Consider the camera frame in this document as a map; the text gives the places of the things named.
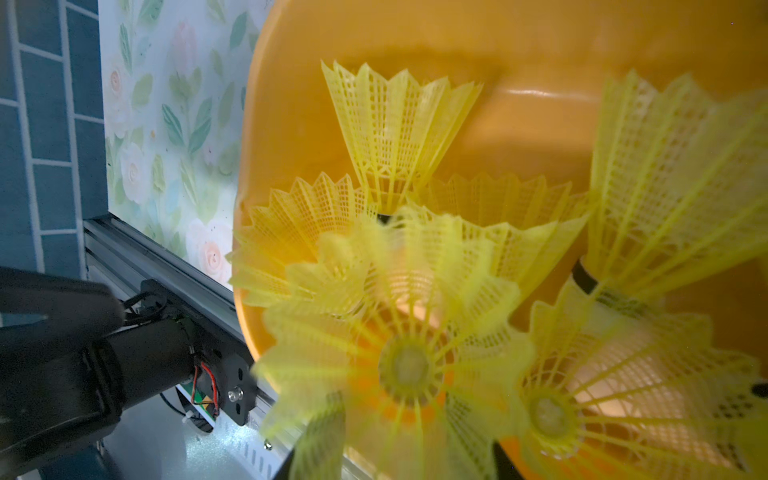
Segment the yellow shuttlecock bottom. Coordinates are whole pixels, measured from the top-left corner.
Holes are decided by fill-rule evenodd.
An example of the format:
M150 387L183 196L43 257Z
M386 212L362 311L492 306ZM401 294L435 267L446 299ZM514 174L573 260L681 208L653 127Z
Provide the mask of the yellow shuttlecock bottom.
M649 301L767 252L767 92L718 100L691 75L603 87L582 266Z

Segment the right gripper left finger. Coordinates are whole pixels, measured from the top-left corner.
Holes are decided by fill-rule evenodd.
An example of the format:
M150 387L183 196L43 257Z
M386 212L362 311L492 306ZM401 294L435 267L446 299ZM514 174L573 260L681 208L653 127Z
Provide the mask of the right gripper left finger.
M271 442L290 448L277 479L341 478L346 444L342 394L283 393L271 409Z

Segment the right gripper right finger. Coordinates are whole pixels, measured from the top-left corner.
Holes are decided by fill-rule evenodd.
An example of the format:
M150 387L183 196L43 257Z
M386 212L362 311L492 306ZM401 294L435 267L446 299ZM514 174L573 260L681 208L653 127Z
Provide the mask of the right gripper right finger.
M444 413L448 479L523 478L468 402L448 396Z

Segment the yellow plastic storage box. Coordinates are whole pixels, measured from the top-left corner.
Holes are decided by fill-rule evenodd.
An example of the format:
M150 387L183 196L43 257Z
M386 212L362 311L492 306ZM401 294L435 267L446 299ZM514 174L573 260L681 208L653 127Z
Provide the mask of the yellow plastic storage box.
M348 175L361 187L323 77L322 64L355 72L368 64L390 78L481 83L482 92L433 178L512 174L570 182L588 195L605 82L636 72L656 88L688 74L718 100L767 92L763 1L279 1L267 16L247 78L234 230L246 209L297 178ZM767 401L767 252L643 301L614 292L583 268L587 226L548 277L522 298L509 324L532 343L530 364L511 383L514 430L526 425L519 382L536 353L535 302L554 303L566 284L713 323L713 343L755 357ZM273 345L268 308L235 305L255 364Z

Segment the yellow shuttlecock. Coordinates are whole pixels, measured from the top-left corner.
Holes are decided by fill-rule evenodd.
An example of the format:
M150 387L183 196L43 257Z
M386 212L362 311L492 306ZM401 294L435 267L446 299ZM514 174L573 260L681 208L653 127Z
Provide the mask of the yellow shuttlecock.
M249 307L266 308L308 290L289 281L293 264L318 261L318 242L326 233L346 234L375 206L350 176L322 173L309 182L297 178L289 190L273 189L266 205L246 209L246 223L234 230L230 284Z
M767 252L767 92L718 100L691 75L603 87L582 266L649 301Z
M275 342L254 370L277 401L343 396L342 475L353 457L374 479L448 479L448 396L468 402L498 442L514 430L511 383L534 353L508 322L520 289L494 274L494 243L463 226L405 207L387 223L366 217L326 233L317 262L286 269L308 293L264 312Z
M551 186L543 176L433 178L408 202L431 214L458 216L466 237L492 241L494 274L515 282L522 298L549 276L591 215L587 194L576 193L570 182Z
M712 320L562 287L535 302L526 425L506 451L526 479L763 479L758 360L717 348Z
M368 64L321 68L357 179L382 215L426 186L483 89L407 69L387 78Z

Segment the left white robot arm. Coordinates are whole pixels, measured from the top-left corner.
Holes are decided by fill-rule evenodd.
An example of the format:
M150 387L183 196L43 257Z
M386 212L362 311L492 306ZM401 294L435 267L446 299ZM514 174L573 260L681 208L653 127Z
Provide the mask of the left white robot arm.
M189 383L239 425L257 383L247 348L154 280L117 299L100 283L3 268L1 475L12 479L110 434L123 412Z

